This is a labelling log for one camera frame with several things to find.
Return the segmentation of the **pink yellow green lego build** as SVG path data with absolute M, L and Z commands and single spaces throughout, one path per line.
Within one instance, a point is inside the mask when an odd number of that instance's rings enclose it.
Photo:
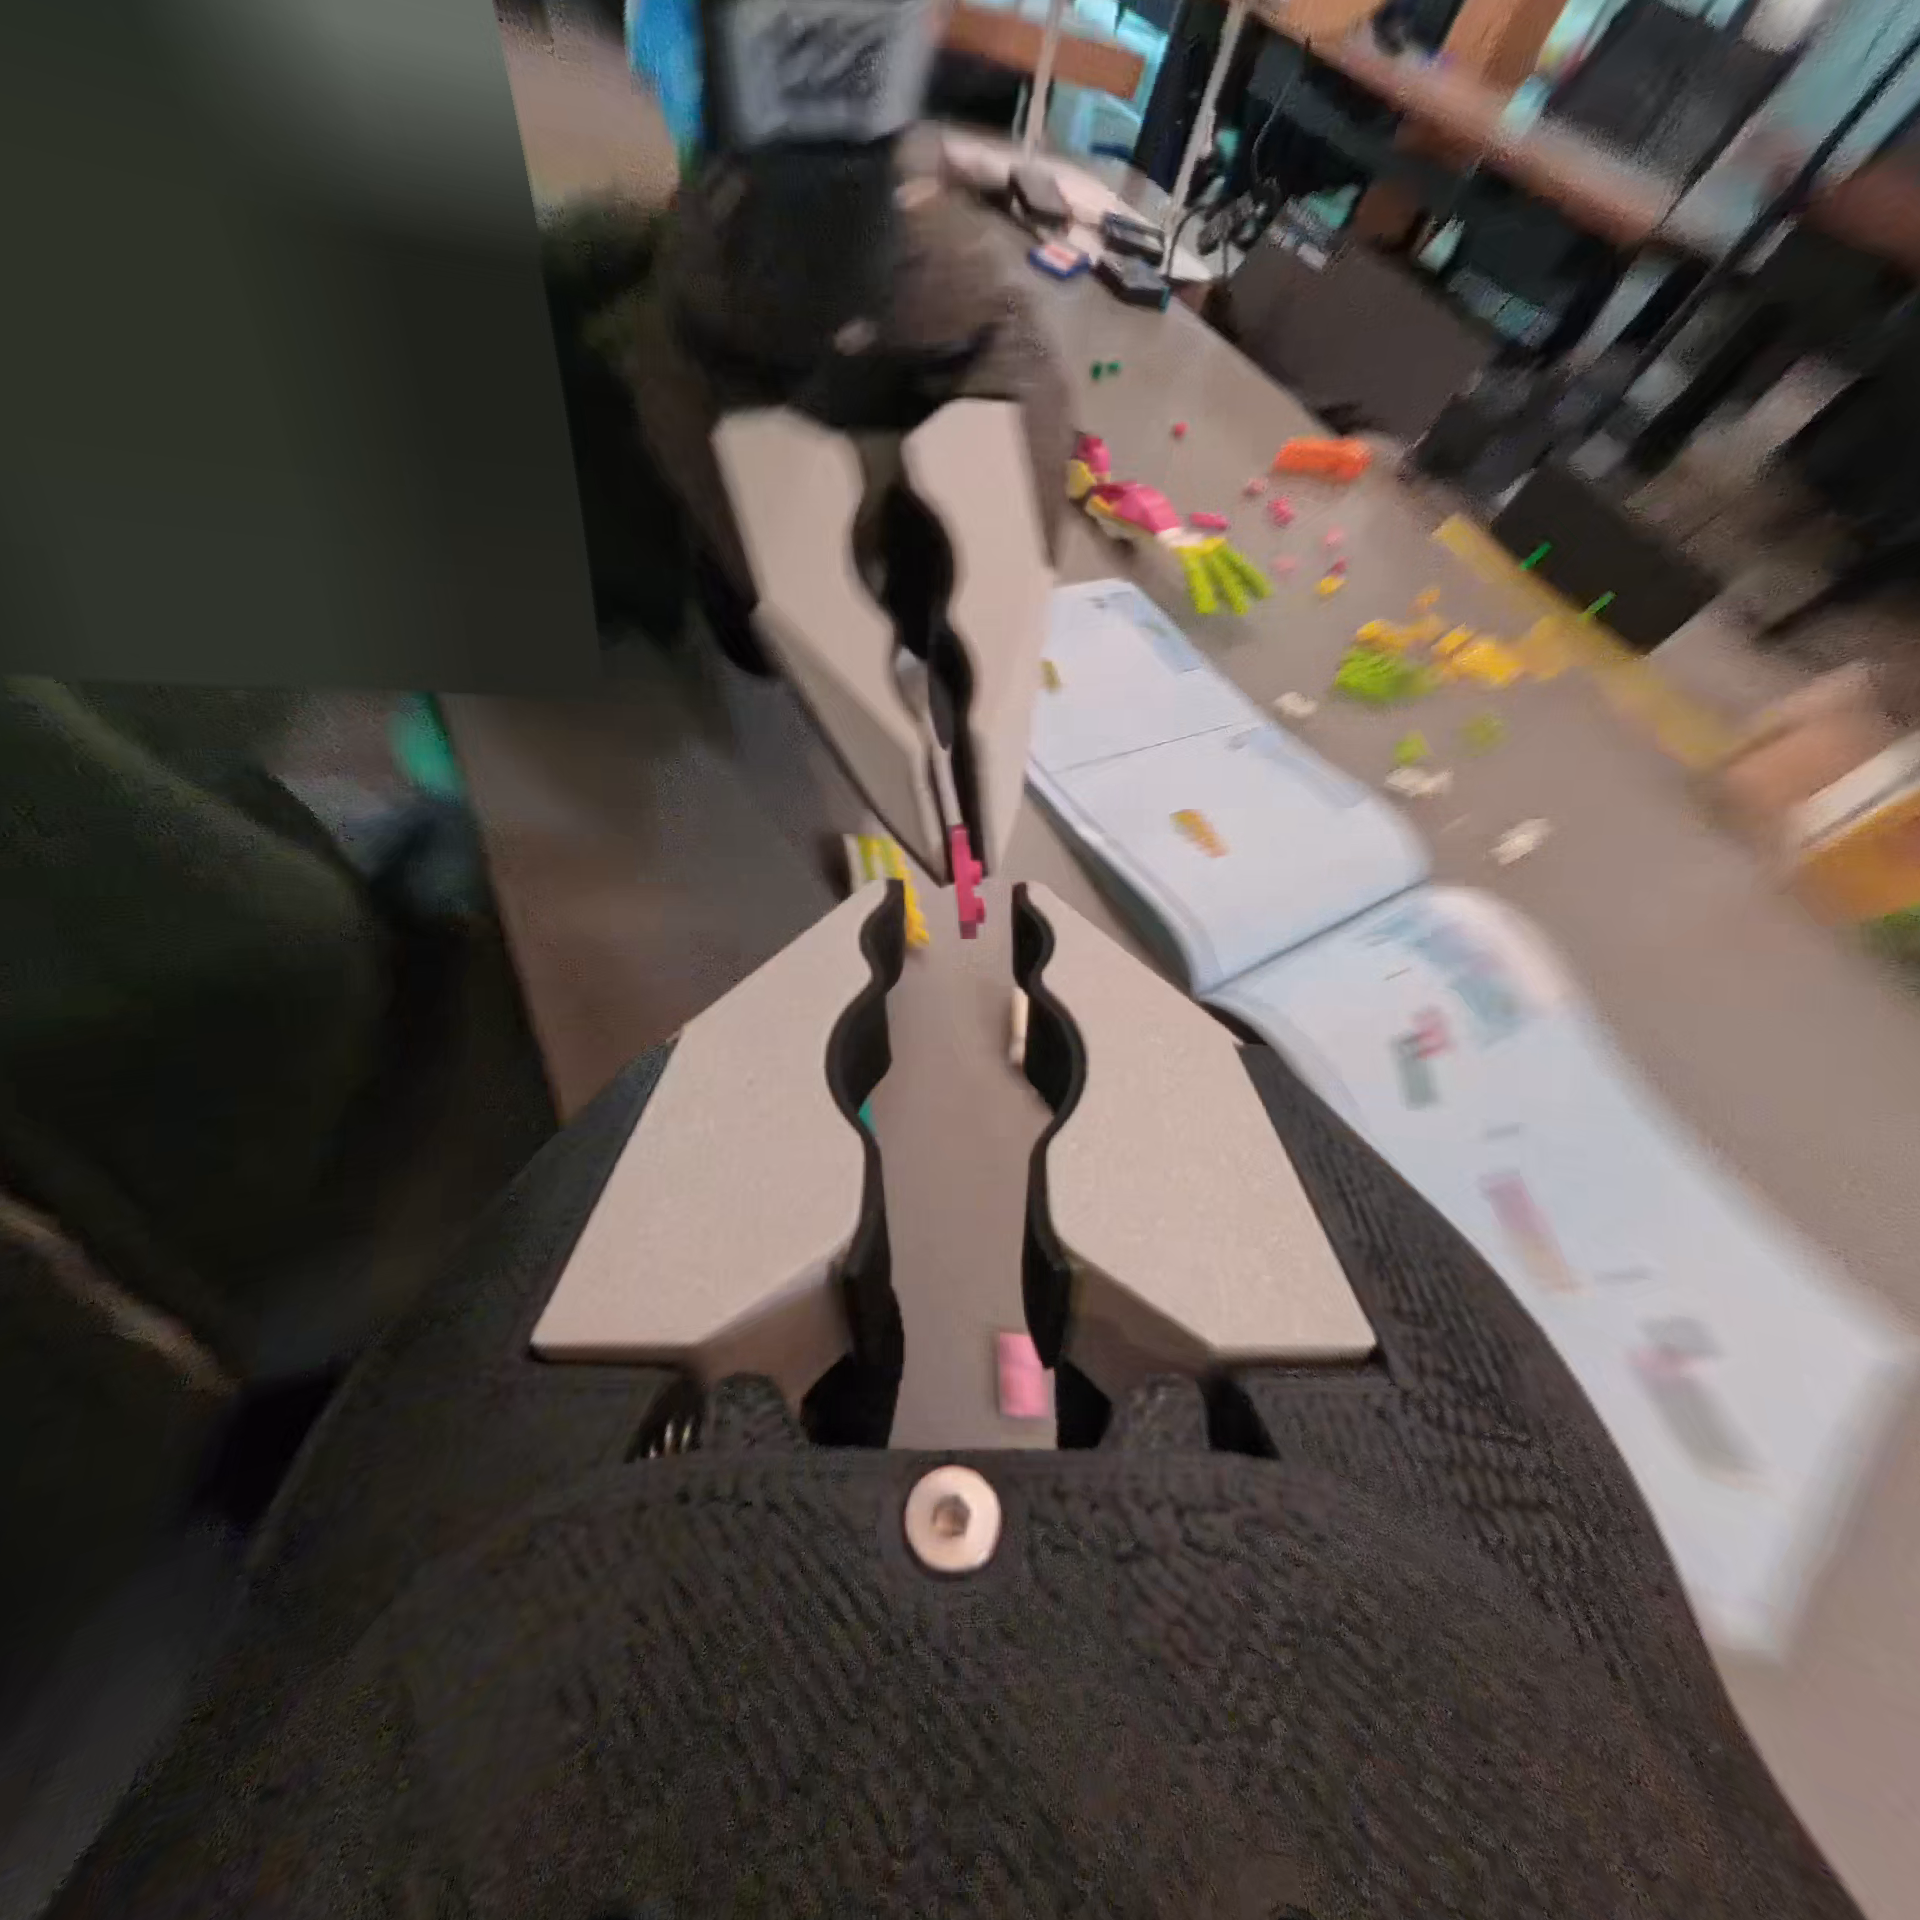
M 1107 539 L 1173 565 L 1200 616 L 1243 616 L 1272 597 L 1272 579 L 1236 548 L 1228 522 L 1181 514 L 1162 488 L 1120 478 L 1104 438 L 1072 436 L 1064 485 L 1071 506 Z

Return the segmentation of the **long wooden table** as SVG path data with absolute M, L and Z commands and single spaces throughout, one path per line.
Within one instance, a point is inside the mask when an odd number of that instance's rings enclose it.
M 1917 267 L 1916 147 L 1844 160 L 1840 135 L 1823 157 L 1787 150 L 1777 127 L 1735 136 L 1732 152 L 1689 184 L 1613 157 L 1593 140 L 1520 108 L 1496 86 L 1416 58 L 1383 55 L 1360 35 L 1311 40 L 1277 4 L 1229 4 L 1228 26 L 1293 40 L 1410 120 L 1443 157 L 1465 160 L 1564 212 L 1626 251 L 1665 248 L 1703 261 L 1759 256 L 1792 221 L 1897 267 Z

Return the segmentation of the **pile of yellow green bricks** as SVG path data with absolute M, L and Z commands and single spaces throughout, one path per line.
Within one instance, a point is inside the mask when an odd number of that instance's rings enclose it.
M 1426 592 L 1403 616 L 1373 614 L 1354 628 L 1330 693 L 1347 703 L 1388 708 L 1443 688 L 1499 693 L 1544 679 L 1547 670 L 1525 640 L 1453 621 Z

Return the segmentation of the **open lego instruction booklet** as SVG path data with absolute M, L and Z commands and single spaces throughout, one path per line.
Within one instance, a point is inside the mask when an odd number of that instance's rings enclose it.
M 1525 1302 L 1709 1638 L 1777 1659 L 1916 1341 L 1675 1117 L 1523 912 L 1135 582 L 1052 595 L 1027 784 L 1192 997 L 1268 1044 Z

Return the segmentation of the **colourful lego box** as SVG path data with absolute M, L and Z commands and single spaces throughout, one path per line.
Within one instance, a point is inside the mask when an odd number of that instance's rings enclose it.
M 1917 733 L 1842 668 L 1769 706 L 1715 775 L 1723 816 L 1818 918 L 1865 927 L 1917 908 Z

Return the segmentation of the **yellow tape strip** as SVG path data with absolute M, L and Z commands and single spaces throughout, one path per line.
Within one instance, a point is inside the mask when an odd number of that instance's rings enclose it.
M 1728 719 L 1672 684 L 1599 614 L 1578 610 L 1540 582 L 1473 518 L 1449 514 L 1431 530 L 1431 539 L 1523 614 L 1520 650 L 1549 679 L 1584 679 L 1619 719 L 1689 775 L 1709 775 L 1725 764 L 1738 743 Z

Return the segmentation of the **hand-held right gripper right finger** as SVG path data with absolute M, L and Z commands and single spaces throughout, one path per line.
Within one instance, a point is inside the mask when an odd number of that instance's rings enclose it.
M 1349 1374 L 1379 1334 L 1235 1032 L 1043 882 L 1013 894 L 1027 1084 L 1024 1325 L 1061 1445 L 1159 1380 L 1210 1404 Z

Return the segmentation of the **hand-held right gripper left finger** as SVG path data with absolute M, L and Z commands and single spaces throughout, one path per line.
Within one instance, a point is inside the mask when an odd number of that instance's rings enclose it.
M 674 1037 L 532 1323 L 547 1363 L 772 1382 L 813 1437 L 891 1437 L 906 1333 L 880 1149 L 906 886 L 874 880 Z

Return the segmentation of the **black box device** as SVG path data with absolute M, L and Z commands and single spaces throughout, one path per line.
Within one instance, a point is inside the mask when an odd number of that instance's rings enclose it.
M 1721 597 L 1721 579 L 1565 461 L 1540 464 L 1490 536 L 1573 612 L 1650 655 Z

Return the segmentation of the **yellow and white lego assembly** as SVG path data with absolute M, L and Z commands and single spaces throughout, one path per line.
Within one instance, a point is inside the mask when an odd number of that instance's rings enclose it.
M 931 949 L 931 927 L 921 902 L 917 868 L 890 831 L 843 831 L 842 855 L 849 871 L 849 892 L 857 894 L 869 885 L 887 882 L 900 888 L 904 940 L 913 954 Z

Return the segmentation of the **black office chair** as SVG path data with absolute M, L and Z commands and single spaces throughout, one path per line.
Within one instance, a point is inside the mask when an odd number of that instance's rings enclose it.
M 1264 237 L 1202 318 L 1327 424 L 1417 440 L 1496 363 L 1498 335 L 1399 261 Z

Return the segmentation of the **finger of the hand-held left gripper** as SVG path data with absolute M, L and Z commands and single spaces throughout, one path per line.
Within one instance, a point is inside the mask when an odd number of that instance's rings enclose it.
M 945 541 L 929 670 L 972 853 L 994 874 L 1023 807 L 1055 588 L 1023 408 L 952 400 L 904 438 L 904 478 Z
M 946 880 L 933 730 L 896 623 L 857 567 L 869 475 L 808 415 L 724 415 L 714 460 L 757 592 L 757 630 L 882 827 Z

